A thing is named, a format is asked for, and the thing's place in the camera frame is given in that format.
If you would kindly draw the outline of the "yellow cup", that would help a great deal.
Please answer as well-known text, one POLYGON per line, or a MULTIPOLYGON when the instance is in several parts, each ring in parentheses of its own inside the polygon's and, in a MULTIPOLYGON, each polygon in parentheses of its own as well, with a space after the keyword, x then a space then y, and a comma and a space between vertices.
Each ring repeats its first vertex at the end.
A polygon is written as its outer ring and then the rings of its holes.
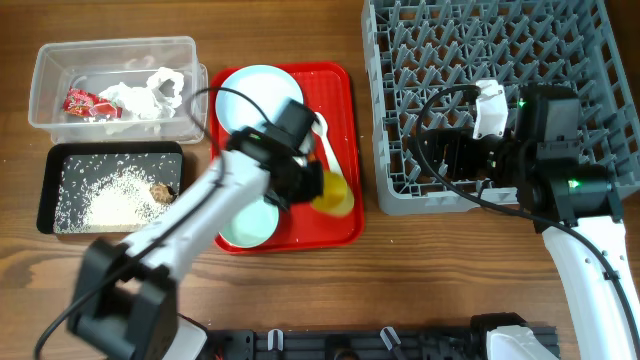
POLYGON ((323 193, 314 198, 311 207, 323 214, 344 217, 354 208, 354 195, 346 179, 337 173, 323 172, 323 193))

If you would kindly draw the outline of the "white rice pile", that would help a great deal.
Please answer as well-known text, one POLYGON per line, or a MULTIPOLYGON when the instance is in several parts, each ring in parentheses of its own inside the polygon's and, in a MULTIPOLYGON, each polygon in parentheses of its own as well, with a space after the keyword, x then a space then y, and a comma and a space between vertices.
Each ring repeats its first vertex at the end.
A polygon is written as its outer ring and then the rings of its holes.
POLYGON ((181 191, 180 153, 70 155, 62 164, 54 210, 56 234, 132 232, 156 220, 171 204, 149 192, 164 183, 181 191))

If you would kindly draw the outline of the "brown food scrap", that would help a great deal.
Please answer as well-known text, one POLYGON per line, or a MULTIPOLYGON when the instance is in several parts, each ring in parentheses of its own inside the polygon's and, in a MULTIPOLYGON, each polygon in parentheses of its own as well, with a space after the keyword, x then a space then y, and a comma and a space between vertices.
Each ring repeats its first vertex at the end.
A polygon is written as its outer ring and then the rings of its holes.
POLYGON ((164 183, 153 184, 149 192, 156 203, 168 205, 176 199, 174 190, 164 183))

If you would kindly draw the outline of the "white napkin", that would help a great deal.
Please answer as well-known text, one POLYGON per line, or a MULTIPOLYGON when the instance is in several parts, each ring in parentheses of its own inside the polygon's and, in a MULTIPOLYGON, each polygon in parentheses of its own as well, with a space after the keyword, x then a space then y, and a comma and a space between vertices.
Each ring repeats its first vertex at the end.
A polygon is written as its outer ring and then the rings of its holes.
POLYGON ((106 88, 99 96, 123 110, 119 120, 105 126, 106 133, 121 133, 136 121, 173 118, 177 108, 182 105, 183 88, 184 75, 166 67, 160 67, 151 75, 144 87, 130 87, 120 82, 106 88))

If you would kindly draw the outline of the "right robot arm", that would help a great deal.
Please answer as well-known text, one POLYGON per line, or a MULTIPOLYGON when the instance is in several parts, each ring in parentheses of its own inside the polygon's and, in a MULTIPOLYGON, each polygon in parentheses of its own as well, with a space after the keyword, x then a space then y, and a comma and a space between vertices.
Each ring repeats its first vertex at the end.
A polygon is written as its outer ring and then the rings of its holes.
POLYGON ((446 189, 533 223, 560 275, 583 358, 636 359, 639 297, 622 201, 612 171, 579 159, 580 110, 570 88, 524 86, 507 132, 502 85, 458 84, 426 101, 409 143, 421 171, 446 189), (474 105, 474 127, 424 129, 432 106, 455 93, 474 105))

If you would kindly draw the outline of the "green bowl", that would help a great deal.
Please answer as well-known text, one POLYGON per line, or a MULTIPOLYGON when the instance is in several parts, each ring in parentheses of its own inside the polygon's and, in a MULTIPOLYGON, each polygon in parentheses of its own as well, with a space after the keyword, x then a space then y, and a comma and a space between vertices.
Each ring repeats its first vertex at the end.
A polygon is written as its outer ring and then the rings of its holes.
POLYGON ((254 248, 271 238, 279 223, 279 209, 263 199, 244 207, 220 232, 230 245, 254 248))

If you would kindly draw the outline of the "red snack wrapper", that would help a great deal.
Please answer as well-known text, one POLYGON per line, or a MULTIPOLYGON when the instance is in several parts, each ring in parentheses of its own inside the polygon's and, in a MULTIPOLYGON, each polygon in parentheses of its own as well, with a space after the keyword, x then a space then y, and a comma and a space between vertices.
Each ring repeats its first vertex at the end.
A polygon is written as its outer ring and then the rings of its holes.
POLYGON ((78 117, 106 119, 119 119, 123 112, 123 109, 114 102, 73 87, 67 92, 62 110, 78 117))

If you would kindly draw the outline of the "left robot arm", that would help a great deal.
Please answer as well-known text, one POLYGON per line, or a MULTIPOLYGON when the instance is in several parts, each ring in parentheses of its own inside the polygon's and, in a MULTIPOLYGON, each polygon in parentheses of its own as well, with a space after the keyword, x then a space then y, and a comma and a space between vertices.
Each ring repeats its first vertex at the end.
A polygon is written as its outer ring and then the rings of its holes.
POLYGON ((208 332, 179 314, 179 284, 213 237, 254 201, 287 209, 321 195, 321 164, 297 161, 316 121, 307 106, 286 101, 265 131, 234 132, 158 219, 118 244, 94 241, 83 257, 68 331, 109 359, 201 358, 208 332))

